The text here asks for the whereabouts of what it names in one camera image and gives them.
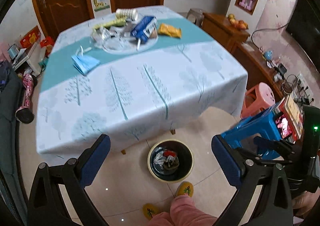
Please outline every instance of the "blue plastic stool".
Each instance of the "blue plastic stool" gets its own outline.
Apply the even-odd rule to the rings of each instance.
[[[274,122],[275,115],[273,109],[277,104],[272,107],[260,112],[253,117],[247,117],[233,127],[221,134],[225,141],[230,145],[231,148],[235,149],[243,147],[240,143],[241,140],[246,139],[259,133],[263,138],[279,141],[281,135]],[[273,160],[280,155],[274,150],[258,150],[258,154],[262,154],[262,159]]]

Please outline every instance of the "black tv screen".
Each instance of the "black tv screen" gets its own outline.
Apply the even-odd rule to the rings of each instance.
[[[320,20],[307,0],[298,0],[286,31],[320,71]]]

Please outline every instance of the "blue gripper pad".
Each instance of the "blue gripper pad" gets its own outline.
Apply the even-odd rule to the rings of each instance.
[[[100,167],[102,166],[103,161],[105,160],[110,151],[110,138],[107,135],[101,136],[104,136],[104,138],[96,147],[94,152],[89,157],[88,161],[84,164],[84,166],[81,169],[79,184],[82,189],[92,184]]]
[[[212,138],[211,149],[229,184],[239,188],[241,186],[241,170],[217,136]]]

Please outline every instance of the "orange wrapper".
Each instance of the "orange wrapper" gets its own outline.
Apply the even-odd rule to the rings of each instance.
[[[175,28],[172,25],[162,23],[159,27],[158,34],[168,35],[170,37],[181,38],[181,29]]]

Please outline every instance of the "pink floral wallpaper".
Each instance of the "pink floral wallpaper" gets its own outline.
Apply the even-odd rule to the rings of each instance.
[[[297,0],[268,0],[258,22],[257,29],[278,28],[289,22]],[[257,46],[271,49],[280,57],[289,74],[302,73],[313,92],[312,105],[320,107],[320,74],[300,48],[299,44],[285,31],[262,31],[253,35]]]

